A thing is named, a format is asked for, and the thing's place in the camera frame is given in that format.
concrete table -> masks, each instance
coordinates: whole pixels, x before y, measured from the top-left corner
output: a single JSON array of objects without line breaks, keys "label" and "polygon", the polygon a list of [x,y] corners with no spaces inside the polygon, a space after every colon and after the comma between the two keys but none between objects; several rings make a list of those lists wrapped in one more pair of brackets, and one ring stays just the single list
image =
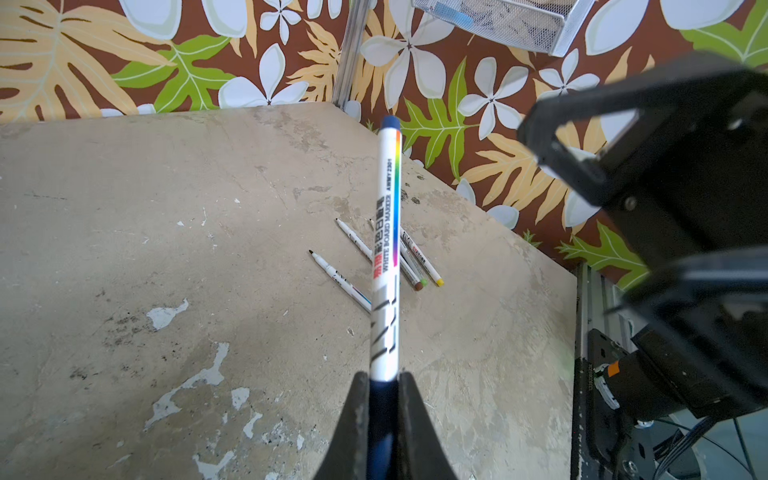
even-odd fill
[{"label": "concrete table", "polygon": [[[0,476],[312,478],[369,324],[307,250],[369,291],[334,219],[370,241],[376,136],[330,104],[0,135]],[[401,365],[456,474],[567,478],[575,278],[403,184],[445,286],[402,288]]]}]

metal mesh basket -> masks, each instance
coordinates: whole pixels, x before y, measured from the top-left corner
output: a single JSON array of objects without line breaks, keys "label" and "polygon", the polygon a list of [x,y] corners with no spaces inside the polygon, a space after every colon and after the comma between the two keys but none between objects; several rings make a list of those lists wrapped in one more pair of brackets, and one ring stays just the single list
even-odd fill
[{"label": "metal mesh basket", "polygon": [[503,45],[565,56],[594,0],[412,0],[413,6]]}]

blue marker cap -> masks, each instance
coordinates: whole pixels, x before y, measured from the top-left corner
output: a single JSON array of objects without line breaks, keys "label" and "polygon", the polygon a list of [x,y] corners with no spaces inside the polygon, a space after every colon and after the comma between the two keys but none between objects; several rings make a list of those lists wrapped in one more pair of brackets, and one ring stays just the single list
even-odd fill
[{"label": "blue marker cap", "polygon": [[395,115],[387,115],[382,119],[382,128],[396,128],[400,130],[400,120]]}]

white flower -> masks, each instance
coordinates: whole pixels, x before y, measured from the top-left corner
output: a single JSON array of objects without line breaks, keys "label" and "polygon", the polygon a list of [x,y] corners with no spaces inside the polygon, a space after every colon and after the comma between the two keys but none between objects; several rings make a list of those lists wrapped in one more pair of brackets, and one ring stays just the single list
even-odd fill
[{"label": "white flower", "polygon": [[518,220],[520,220],[520,212],[514,207],[508,205],[496,205],[488,210],[488,215],[494,217],[501,225],[504,225],[509,230],[518,226]]},{"label": "white flower", "polygon": [[[322,10],[323,0],[307,0],[306,16],[317,18]],[[328,0],[328,15],[331,18],[336,18],[339,16],[339,13],[341,13],[341,0]]]},{"label": "white flower", "polygon": [[416,47],[429,45],[447,37],[453,25],[438,20],[428,13],[422,15],[416,33],[411,35],[413,7],[409,0],[389,0],[389,10],[403,38],[389,38],[377,35],[360,48],[362,56],[374,67],[387,65],[398,53],[384,77],[384,100],[387,109],[394,107],[400,99],[406,83],[411,55],[416,73],[416,84],[426,98],[442,98],[445,92],[445,66],[437,55]]},{"label": "white flower", "polygon": [[[694,30],[730,17],[744,0],[661,0],[667,25]],[[584,39],[587,55],[599,55],[620,46],[635,33],[643,20],[648,0],[610,0],[589,21]]]},{"label": "white flower", "polygon": [[310,86],[305,81],[288,85],[275,94],[275,89],[283,79],[286,58],[277,43],[272,44],[261,55],[259,61],[259,79],[264,93],[245,77],[229,80],[219,89],[220,108],[259,107],[261,105],[295,104],[300,101]]},{"label": "white flower", "polygon": [[[475,191],[472,189],[466,178],[462,178],[458,185],[456,185],[456,193],[469,200],[472,205],[477,205],[475,199]],[[520,212],[514,207],[507,205],[496,205],[488,210],[488,215],[494,217],[501,225],[504,225],[508,229],[514,229],[520,218]]]},{"label": "white flower", "polygon": [[350,117],[357,120],[357,122],[360,122],[360,117],[362,116],[362,109],[360,108],[360,102],[357,100],[347,100],[344,104],[344,113],[348,114]]},{"label": "white flower", "polygon": [[541,76],[541,79],[554,87],[554,90],[542,93],[539,95],[539,98],[567,94],[568,90],[586,90],[587,88],[592,88],[600,83],[600,78],[591,73],[583,74],[582,76],[571,80],[571,76],[574,74],[574,71],[576,71],[576,65],[578,65],[578,48],[574,48],[574,50],[563,60],[563,65],[560,67],[563,72],[562,77],[554,68],[540,70],[538,74]]},{"label": "white flower", "polygon": [[[137,110],[139,110],[139,115],[147,115],[147,114],[153,114],[157,113],[154,110],[153,104],[141,104],[136,107]],[[102,108],[101,109],[101,116],[103,118],[107,117],[122,117],[123,112],[115,109],[115,108]]]},{"label": "white flower", "polygon": [[158,40],[171,40],[181,22],[181,0],[120,0],[131,25]]},{"label": "white flower", "polygon": [[[181,0],[120,0],[131,25],[158,40],[176,36],[181,21]],[[203,0],[203,10],[210,27],[219,35],[245,36],[248,23],[246,0]]]},{"label": "white flower", "polygon": [[507,98],[516,94],[523,88],[528,80],[528,69],[526,67],[512,67],[504,75],[502,84],[497,91],[493,90],[493,84],[496,81],[496,59],[485,57],[478,63],[475,69],[475,84],[484,97],[476,94],[469,94],[458,104],[458,112],[465,117],[471,117],[485,107],[480,119],[480,128],[478,136],[480,140],[487,137],[496,127],[496,114],[498,119],[507,128],[517,128],[520,126],[523,118],[514,108],[498,101],[499,98]]},{"label": "white flower", "polygon": [[230,38],[245,36],[248,28],[246,0],[203,0],[203,10],[208,24],[217,34]]},{"label": "white flower", "polygon": [[458,185],[456,185],[456,193],[469,200],[469,203],[472,205],[477,205],[477,200],[475,199],[475,190],[472,189],[472,185],[467,181],[466,178],[462,178]]},{"label": "white flower", "polygon": [[272,30],[277,20],[280,20],[280,40],[283,45],[288,43],[288,24],[295,25],[301,21],[301,17],[293,10],[286,10],[291,0],[264,0],[277,12],[264,12],[261,14],[259,26],[262,30]]}]

black cable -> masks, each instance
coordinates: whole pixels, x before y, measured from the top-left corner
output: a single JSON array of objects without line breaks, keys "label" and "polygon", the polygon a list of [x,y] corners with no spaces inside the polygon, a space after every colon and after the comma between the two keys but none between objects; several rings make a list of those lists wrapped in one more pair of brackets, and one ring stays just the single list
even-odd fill
[{"label": "black cable", "polygon": [[741,428],[739,427],[739,420],[733,419],[733,426],[736,427],[736,434],[739,436],[739,443],[741,444],[741,451],[744,453],[744,459],[746,460],[746,464],[750,467],[750,475],[752,475],[752,480],[757,480],[757,475],[755,475],[755,468],[752,466],[752,460],[750,460],[750,454],[746,450],[746,443],[744,442],[744,437],[741,435]]},{"label": "black cable", "polygon": [[659,466],[656,467],[654,472],[654,480],[658,480],[664,472],[682,455],[688,450],[694,443],[696,443],[705,433],[709,432],[712,427],[715,426],[717,421],[712,417],[704,417],[698,422],[673,448],[672,451],[664,457]]},{"label": "black cable", "polygon": [[[672,426],[678,427],[679,429],[683,429],[683,430],[685,430],[686,432],[689,432],[689,431],[690,431],[690,429],[689,429],[688,427],[686,427],[686,426],[683,426],[683,425],[681,425],[681,424],[679,424],[679,423],[670,422],[669,420],[656,419],[656,422],[666,423],[667,425],[672,425]],[[727,453],[728,455],[730,455],[730,457],[731,457],[731,458],[733,458],[734,460],[736,460],[737,462],[739,462],[739,465],[741,465],[742,467],[744,467],[744,470],[747,470],[748,472],[750,471],[750,468],[749,468],[749,467],[747,467],[746,465],[744,465],[744,462],[742,462],[741,460],[739,460],[739,458],[738,458],[738,457],[736,457],[736,456],[735,456],[733,453],[731,453],[731,452],[730,452],[728,449],[726,449],[725,447],[723,447],[721,444],[719,444],[719,443],[715,442],[714,440],[712,440],[711,438],[709,438],[709,437],[707,437],[707,436],[702,436],[701,438],[702,438],[702,439],[704,439],[704,440],[707,440],[707,441],[708,441],[709,443],[711,443],[712,445],[715,445],[717,448],[719,448],[719,449],[720,449],[720,450],[722,450],[723,452],[725,452],[725,453]]]}]

